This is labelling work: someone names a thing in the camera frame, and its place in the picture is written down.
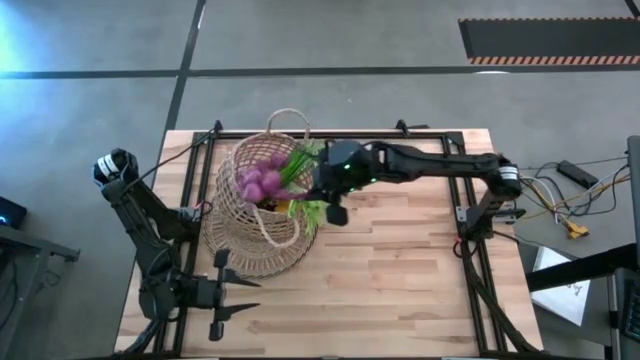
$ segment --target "black floor mat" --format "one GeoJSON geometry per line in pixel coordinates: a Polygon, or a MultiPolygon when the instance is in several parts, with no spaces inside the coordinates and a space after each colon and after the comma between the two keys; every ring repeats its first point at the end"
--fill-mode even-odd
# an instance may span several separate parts
{"type": "Polygon", "coordinates": [[[460,19],[467,57],[480,65],[640,62],[640,19],[460,19]]]}

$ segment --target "purple radish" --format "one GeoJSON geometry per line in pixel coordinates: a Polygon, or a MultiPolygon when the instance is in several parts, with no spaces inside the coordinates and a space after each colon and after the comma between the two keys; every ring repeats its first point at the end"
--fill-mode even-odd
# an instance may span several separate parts
{"type": "Polygon", "coordinates": [[[271,166],[274,169],[282,169],[287,166],[289,158],[285,154],[275,153],[271,155],[271,166]]]}
{"type": "Polygon", "coordinates": [[[261,173],[266,174],[268,171],[273,170],[274,168],[271,166],[270,160],[258,160],[258,162],[256,162],[256,169],[258,169],[261,173]]]}
{"type": "Polygon", "coordinates": [[[280,173],[269,171],[262,177],[262,189],[267,195],[273,195],[280,190],[280,173]]]}
{"type": "Polygon", "coordinates": [[[248,183],[242,192],[242,198],[246,201],[257,204],[264,199],[264,191],[262,191],[260,185],[256,183],[248,183]]]}
{"type": "Polygon", "coordinates": [[[240,177],[240,188],[244,189],[248,184],[258,183],[262,179],[262,173],[258,169],[251,169],[240,177]]]}

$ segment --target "yellow connector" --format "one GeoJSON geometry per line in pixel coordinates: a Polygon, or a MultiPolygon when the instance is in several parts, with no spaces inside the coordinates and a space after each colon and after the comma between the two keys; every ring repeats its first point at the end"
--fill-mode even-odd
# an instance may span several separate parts
{"type": "Polygon", "coordinates": [[[580,237],[589,235],[589,229],[586,226],[581,226],[569,221],[564,215],[558,215],[560,222],[567,228],[567,237],[571,240],[575,240],[580,237]]]}

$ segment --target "black box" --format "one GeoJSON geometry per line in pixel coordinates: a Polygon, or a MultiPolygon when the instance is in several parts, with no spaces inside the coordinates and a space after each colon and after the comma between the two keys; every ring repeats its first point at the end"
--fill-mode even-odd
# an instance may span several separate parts
{"type": "Polygon", "coordinates": [[[0,196],[0,226],[19,229],[25,216],[27,216],[27,209],[24,206],[0,196]]]}

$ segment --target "white paper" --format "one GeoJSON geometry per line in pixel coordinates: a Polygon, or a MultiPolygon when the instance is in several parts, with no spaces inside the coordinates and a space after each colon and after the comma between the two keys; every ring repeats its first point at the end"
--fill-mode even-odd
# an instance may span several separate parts
{"type": "MultiPolygon", "coordinates": [[[[533,271],[568,262],[569,259],[557,252],[541,247],[538,249],[533,271]]],[[[558,316],[572,323],[582,325],[582,315],[587,303],[590,280],[580,281],[570,285],[535,291],[531,293],[531,300],[558,316]]]]}

